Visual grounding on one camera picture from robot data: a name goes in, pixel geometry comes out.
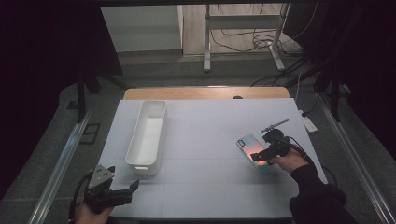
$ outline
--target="white wall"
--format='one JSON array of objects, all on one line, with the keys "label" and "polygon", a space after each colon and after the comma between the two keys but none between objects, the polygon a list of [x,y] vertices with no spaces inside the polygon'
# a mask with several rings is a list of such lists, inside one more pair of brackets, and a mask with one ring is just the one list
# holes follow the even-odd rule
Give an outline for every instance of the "white wall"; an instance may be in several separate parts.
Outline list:
[{"label": "white wall", "polygon": [[182,49],[177,6],[102,7],[102,13],[116,52]]}]

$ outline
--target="power strip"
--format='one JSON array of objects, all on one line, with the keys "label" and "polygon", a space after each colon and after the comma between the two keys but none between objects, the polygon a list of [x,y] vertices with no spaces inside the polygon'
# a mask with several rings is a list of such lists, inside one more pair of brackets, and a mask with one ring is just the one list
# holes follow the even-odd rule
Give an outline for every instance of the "power strip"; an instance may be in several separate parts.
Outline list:
[{"label": "power strip", "polygon": [[[298,112],[300,112],[300,115],[303,114],[303,110],[299,110]],[[303,117],[301,116],[301,121],[303,122],[306,131],[308,133],[316,133],[318,131],[317,127],[315,126],[314,123],[312,123],[312,121],[308,118],[308,117]]]}]

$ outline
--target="table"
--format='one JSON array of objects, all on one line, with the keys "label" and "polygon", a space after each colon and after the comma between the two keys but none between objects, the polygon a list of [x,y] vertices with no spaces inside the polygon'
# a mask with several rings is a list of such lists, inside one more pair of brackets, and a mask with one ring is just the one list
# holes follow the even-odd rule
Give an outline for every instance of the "table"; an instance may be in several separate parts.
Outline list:
[{"label": "table", "polygon": [[[233,100],[235,95],[244,99]],[[125,162],[125,155],[139,106],[147,99],[165,100],[168,124],[160,172],[138,176]],[[298,193],[294,180],[278,166],[256,171],[236,146],[238,137],[249,132],[259,137],[260,128],[265,128],[262,125],[285,117],[290,121],[279,129],[299,141],[317,165],[319,177],[327,182],[295,103],[284,88],[128,90],[99,164],[116,165],[111,188],[126,189],[137,178],[140,187],[132,203],[116,207],[113,215],[137,219],[291,218],[289,199]]]}]

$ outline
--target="white plastic bin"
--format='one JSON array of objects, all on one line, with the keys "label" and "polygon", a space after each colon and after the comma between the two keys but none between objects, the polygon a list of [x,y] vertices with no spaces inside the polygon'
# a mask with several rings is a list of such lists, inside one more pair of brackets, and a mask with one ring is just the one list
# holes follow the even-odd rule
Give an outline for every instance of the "white plastic bin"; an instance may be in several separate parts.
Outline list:
[{"label": "white plastic bin", "polygon": [[166,102],[145,101],[125,160],[137,175],[156,175],[161,168]]}]

